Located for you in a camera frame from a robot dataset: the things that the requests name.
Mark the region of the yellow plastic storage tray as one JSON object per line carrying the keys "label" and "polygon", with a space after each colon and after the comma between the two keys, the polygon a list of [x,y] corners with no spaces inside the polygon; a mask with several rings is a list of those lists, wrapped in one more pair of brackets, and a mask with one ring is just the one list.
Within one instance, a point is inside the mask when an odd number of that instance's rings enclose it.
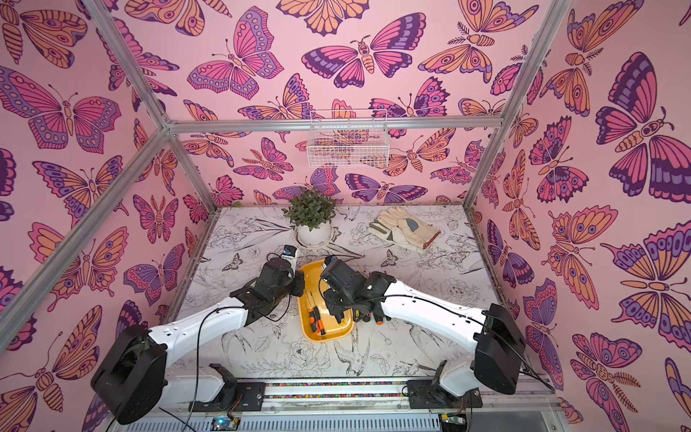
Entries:
{"label": "yellow plastic storage tray", "polygon": [[[340,338],[345,338],[354,329],[354,321],[351,311],[346,311],[342,320],[337,320],[330,313],[323,295],[329,286],[321,279],[324,261],[313,261],[301,268],[304,274],[304,292],[298,300],[300,321],[304,336],[311,342],[321,343]],[[313,336],[308,324],[306,293],[313,292],[322,302],[321,316],[324,321],[326,336],[317,339]]]}

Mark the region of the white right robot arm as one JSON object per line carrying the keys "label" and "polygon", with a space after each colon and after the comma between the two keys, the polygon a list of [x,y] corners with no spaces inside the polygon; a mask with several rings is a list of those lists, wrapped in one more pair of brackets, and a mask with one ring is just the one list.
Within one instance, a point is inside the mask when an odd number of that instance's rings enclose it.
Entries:
{"label": "white right robot arm", "polygon": [[320,280],[327,285],[323,299],[329,314],[338,321],[346,311],[352,311],[355,320],[368,316],[378,324],[387,318],[405,320],[461,347],[462,356],[437,367],[425,392],[429,399],[446,404],[482,386],[516,393],[525,338],[505,307],[446,302],[383,272],[363,276],[334,256],[325,258]]}

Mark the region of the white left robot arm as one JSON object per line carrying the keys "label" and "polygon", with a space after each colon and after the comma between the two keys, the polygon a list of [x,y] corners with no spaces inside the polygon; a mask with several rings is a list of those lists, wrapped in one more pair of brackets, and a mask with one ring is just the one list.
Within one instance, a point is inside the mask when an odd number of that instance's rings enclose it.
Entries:
{"label": "white left robot arm", "polygon": [[297,267],[297,250],[284,248],[270,257],[259,276],[214,306],[181,320],[146,329],[133,324],[117,337],[91,379],[91,387],[122,425],[144,418],[167,405],[186,403],[190,410],[214,405],[236,407],[241,398],[237,378],[224,366],[201,365],[191,372],[174,369],[189,353],[199,355],[204,344],[268,317],[284,298],[300,297],[304,274]]}

